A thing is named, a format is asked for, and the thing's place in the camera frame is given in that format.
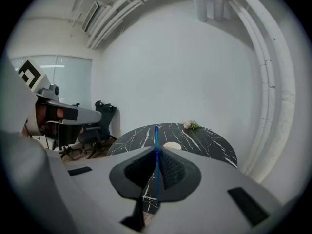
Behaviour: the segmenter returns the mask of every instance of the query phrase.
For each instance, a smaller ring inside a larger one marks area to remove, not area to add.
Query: round table
[[[237,168],[236,154],[232,146],[223,137],[205,127],[184,129],[183,124],[178,123],[148,125],[127,132],[115,141],[107,155],[111,156],[141,147],[154,146],[155,126],[159,127],[160,146],[167,142],[176,142],[181,145],[183,151],[218,159]],[[154,195],[156,192],[156,179],[154,179],[156,176],[154,174],[156,173],[153,173],[143,190],[143,210],[152,214],[155,214],[158,209]]]

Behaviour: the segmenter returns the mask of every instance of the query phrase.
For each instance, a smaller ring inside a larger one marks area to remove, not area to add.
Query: office chair
[[[93,149],[93,151],[88,156],[88,159],[91,158],[97,150],[102,148],[102,141],[109,140],[110,138],[113,138],[114,140],[117,139],[114,136],[111,136],[109,131],[109,125],[117,108],[111,104],[103,104],[100,100],[95,103],[95,106],[96,111],[102,113],[101,121],[96,124],[85,125],[83,127],[84,131],[78,135],[78,140],[83,147],[85,144],[91,144],[91,148],[89,148],[88,151],[91,149]]]
[[[80,103],[76,103],[76,104],[72,104],[72,106],[76,106],[76,107],[78,107],[80,105]],[[62,151],[62,147],[60,146],[59,148],[59,154],[61,154],[61,156],[60,156],[60,158],[63,158],[65,155],[67,155],[67,156],[69,156],[69,158],[71,159],[71,160],[74,160],[71,156],[70,156],[70,152],[73,152],[73,151],[76,151],[76,150],[79,150],[80,151],[80,153],[82,153],[82,149],[81,148],[75,148],[75,149],[73,149],[72,147],[70,147],[69,145],[64,145],[63,146],[63,151]]]

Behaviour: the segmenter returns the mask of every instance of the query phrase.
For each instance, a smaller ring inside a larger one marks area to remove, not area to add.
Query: floor
[[[108,153],[108,150],[110,149],[111,145],[114,143],[113,139],[110,139],[108,141],[105,141],[105,143],[103,143],[103,148],[99,149],[91,158],[101,158],[101,157],[105,157]],[[82,148],[82,144],[78,143],[75,144],[73,146],[71,146],[73,149],[76,149],[73,152],[70,152],[70,156],[74,159],[74,160],[84,160],[87,159],[88,156],[90,155],[90,153],[92,152],[92,150],[88,150],[89,148],[91,148],[90,145],[84,145],[84,148]],[[63,162],[68,162],[68,161],[72,161],[70,159],[70,157],[68,155],[65,155],[62,158]]]

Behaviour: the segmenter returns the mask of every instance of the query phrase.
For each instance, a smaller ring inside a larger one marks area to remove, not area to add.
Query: blue rod
[[[158,141],[158,127],[155,127],[155,156],[156,156],[156,171],[157,171],[157,200],[159,200],[159,191],[160,191],[160,174],[159,174],[159,141]]]

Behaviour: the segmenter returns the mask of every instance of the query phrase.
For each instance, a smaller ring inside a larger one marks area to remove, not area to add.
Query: glass panel
[[[22,57],[11,59],[12,65],[16,71],[18,71],[21,66],[21,60],[22,60]]]
[[[53,72],[56,61],[56,56],[30,56],[30,58],[43,70],[47,75],[51,84],[53,84]]]
[[[54,83],[60,102],[91,109],[91,65],[91,60],[58,56]]]

